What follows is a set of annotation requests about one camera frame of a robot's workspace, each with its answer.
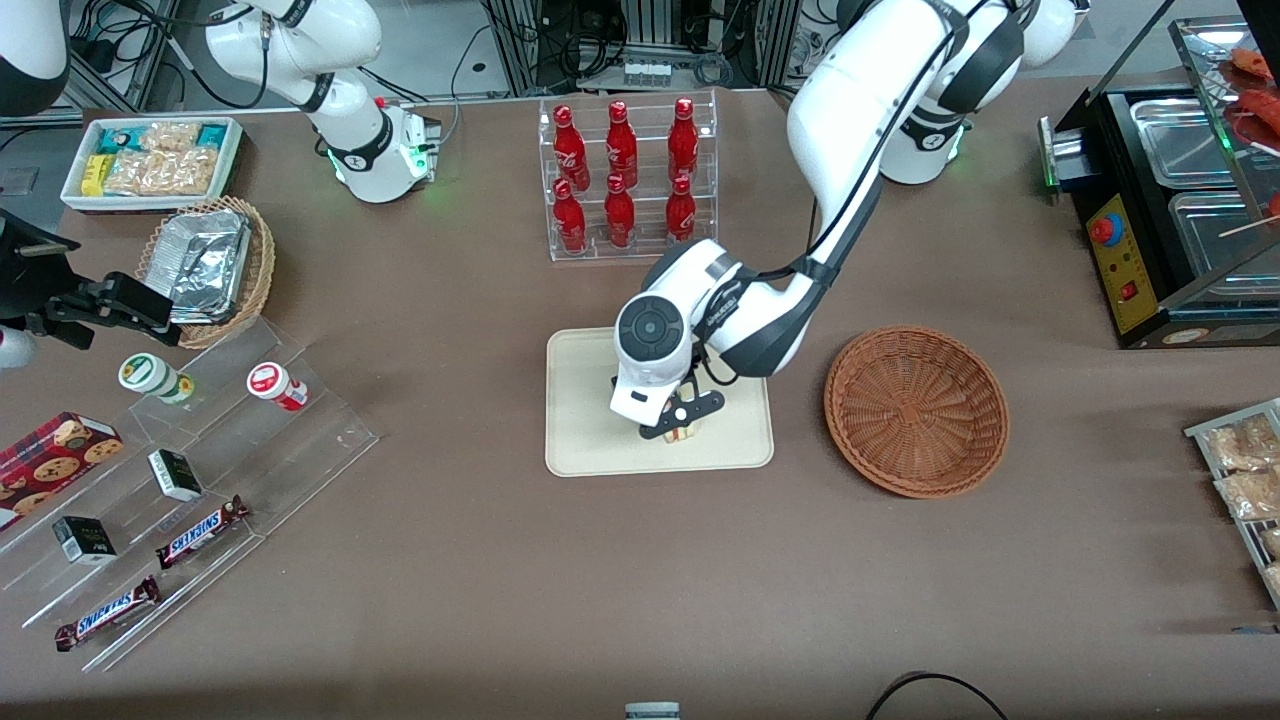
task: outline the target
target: acrylic bottle rack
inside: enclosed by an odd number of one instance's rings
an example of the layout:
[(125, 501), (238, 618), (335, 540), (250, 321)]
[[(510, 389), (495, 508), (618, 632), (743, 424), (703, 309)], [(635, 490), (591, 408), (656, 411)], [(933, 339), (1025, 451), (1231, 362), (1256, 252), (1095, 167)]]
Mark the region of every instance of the acrylic bottle rack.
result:
[[(296, 413), (251, 397), (248, 370), (271, 360), (307, 384)], [(0, 582), (10, 616), (49, 638), (155, 575), (163, 602), (134, 610), (68, 652), (83, 671), (106, 670), (260, 546), (275, 528), (378, 442), (356, 413), (307, 364), (303, 348), (264, 319), (224, 338), (183, 368), (196, 380), (180, 405), (145, 397), (114, 421), (125, 448), (109, 468), (45, 502), (0, 536)], [(182, 452), (204, 487), (195, 502), (160, 493), (147, 455)], [(251, 515), (168, 570), (155, 550), (239, 495)], [(118, 557), (100, 566), (67, 561), (51, 525), (63, 515), (99, 519)]]
[[(694, 215), (694, 237), (716, 240), (718, 217), (716, 197), (719, 190), (716, 140), (718, 133), (716, 95), (712, 92), (653, 92), (636, 95), (611, 95), (608, 97), (566, 97), (543, 100), (539, 104), (538, 150), (541, 160), (543, 204), (547, 208), (547, 237), (552, 260), (627, 260), (655, 258), (667, 250), (667, 199), (671, 197), (671, 178), (667, 174), (667, 135), (675, 120), (676, 100), (690, 97), (694, 101), (694, 124), (698, 127), (698, 173), (692, 178), (690, 195), (698, 206)], [(605, 178), (609, 176), (609, 161), (605, 154), (604, 138), (609, 132), (608, 104), (623, 100), (627, 115), (636, 132), (639, 150), (640, 178), (630, 190), (636, 209), (635, 240), (631, 246), (620, 250), (608, 238), (608, 225), (604, 218), (604, 199), (608, 195)], [(573, 124), (586, 143), (586, 164), (591, 172), (591, 184), (585, 192), (575, 193), (582, 204), (586, 215), (586, 251), (570, 255), (556, 231), (556, 218), (552, 206), (556, 196), (552, 183), (559, 177), (556, 164), (556, 123), (552, 110), (557, 105), (568, 105), (573, 110)]]

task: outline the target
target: red and white bottle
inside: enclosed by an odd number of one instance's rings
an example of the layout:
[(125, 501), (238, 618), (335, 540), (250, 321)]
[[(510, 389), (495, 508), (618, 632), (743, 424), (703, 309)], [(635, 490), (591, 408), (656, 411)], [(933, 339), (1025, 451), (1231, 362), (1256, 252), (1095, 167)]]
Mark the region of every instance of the red and white bottle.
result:
[(622, 173), (609, 174), (609, 196), (604, 199), (604, 217), (609, 222), (609, 243), (625, 250), (631, 247), (636, 229), (636, 205), (627, 193)]
[(667, 199), (667, 243), (689, 242), (694, 237), (694, 215), (698, 204), (689, 195), (689, 176), (676, 176)]
[(568, 105), (557, 105), (552, 111), (556, 118), (556, 164), (561, 177), (573, 183), (573, 190), (585, 192), (591, 187), (591, 172), (586, 168), (586, 143), (582, 133), (573, 127), (573, 111)]
[(311, 397), (307, 386), (289, 377), (289, 372), (279, 363), (259, 363), (248, 372), (244, 384), (253, 397), (270, 400), (289, 413), (302, 410)]
[(636, 131), (627, 120), (627, 104), (621, 100), (609, 102), (609, 135), (604, 138), (604, 147), (609, 152), (609, 172), (621, 174), (628, 188), (635, 187), (640, 182)]
[(564, 246), (564, 252), (581, 255), (586, 250), (586, 217), (582, 214), (582, 205), (573, 197), (573, 188), (564, 178), (556, 178), (552, 191), (556, 193), (552, 215), (556, 218), (561, 245)]
[(676, 100), (676, 122), (667, 136), (667, 174), (676, 182), (680, 174), (692, 181), (698, 176), (698, 127), (694, 126), (694, 101)]

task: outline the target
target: brown woven basket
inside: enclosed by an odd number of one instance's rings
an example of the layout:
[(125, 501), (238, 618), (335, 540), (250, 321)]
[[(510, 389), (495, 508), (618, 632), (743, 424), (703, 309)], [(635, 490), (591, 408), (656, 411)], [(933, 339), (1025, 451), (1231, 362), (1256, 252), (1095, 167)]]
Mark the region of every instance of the brown woven basket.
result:
[[(236, 315), (220, 325), (182, 325), (182, 340), (178, 345), (188, 350), (204, 350), (223, 337), (230, 334), (233, 329), (252, 320), (266, 305), (266, 296), (271, 291), (271, 272), (275, 270), (275, 240), (271, 238), (271, 228), (266, 227), (262, 215), (252, 205), (238, 197), (219, 197), (210, 202), (201, 202), (191, 208), (183, 208), (177, 215), (195, 215), (211, 213), (214, 210), (236, 210), (253, 222), (253, 234), (250, 237), (250, 255), (244, 260), (244, 274), (241, 278), (239, 295), (236, 299)], [(142, 251), (142, 260), (133, 277), (142, 279), (146, 277), (147, 266), (151, 265), (151, 254), (156, 249), (156, 238), (160, 237), (160, 228), (151, 233), (151, 240)]]
[(908, 497), (973, 489), (1000, 465), (1009, 406), (991, 368), (918, 325), (864, 333), (827, 374), (827, 428), (873, 483)]

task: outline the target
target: aluminum foil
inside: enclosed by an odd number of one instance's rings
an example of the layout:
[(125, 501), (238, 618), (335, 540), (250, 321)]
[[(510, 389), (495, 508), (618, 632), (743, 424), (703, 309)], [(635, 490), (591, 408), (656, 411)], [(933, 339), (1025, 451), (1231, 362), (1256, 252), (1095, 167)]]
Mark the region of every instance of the aluminum foil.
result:
[(252, 223), (234, 210), (170, 218), (143, 282), (173, 300), (177, 324), (219, 324), (236, 314)]

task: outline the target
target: red bottle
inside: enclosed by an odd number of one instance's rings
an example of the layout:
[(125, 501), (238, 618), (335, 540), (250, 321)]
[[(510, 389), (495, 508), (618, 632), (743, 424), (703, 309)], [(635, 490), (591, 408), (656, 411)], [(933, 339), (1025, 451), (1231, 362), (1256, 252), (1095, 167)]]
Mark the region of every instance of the red bottle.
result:
[(573, 127), (573, 111), (568, 105), (557, 105), (552, 117), (556, 118), (556, 164), (561, 176), (573, 183), (573, 190), (585, 192), (591, 187), (591, 172), (586, 169), (582, 133)]
[(609, 151), (609, 172), (622, 176), (627, 187), (640, 182), (640, 158), (636, 151), (636, 131), (627, 122), (627, 104), (621, 100), (609, 102), (609, 135), (604, 138)]
[(676, 176), (671, 190), (667, 199), (667, 243), (689, 242), (694, 237), (694, 214), (698, 213), (698, 205), (689, 195), (689, 176)]
[(567, 179), (556, 178), (552, 190), (556, 192), (552, 215), (556, 217), (556, 229), (564, 245), (564, 252), (581, 255), (586, 250), (586, 217), (582, 215), (582, 206), (573, 197), (573, 188)]
[(609, 242), (614, 247), (631, 247), (636, 228), (636, 205), (627, 195), (622, 173), (609, 174), (609, 196), (604, 199), (604, 217), (609, 220)]
[(692, 181), (698, 174), (698, 128), (694, 126), (694, 101), (689, 97), (676, 100), (676, 122), (667, 136), (667, 154), (671, 182), (681, 173)]

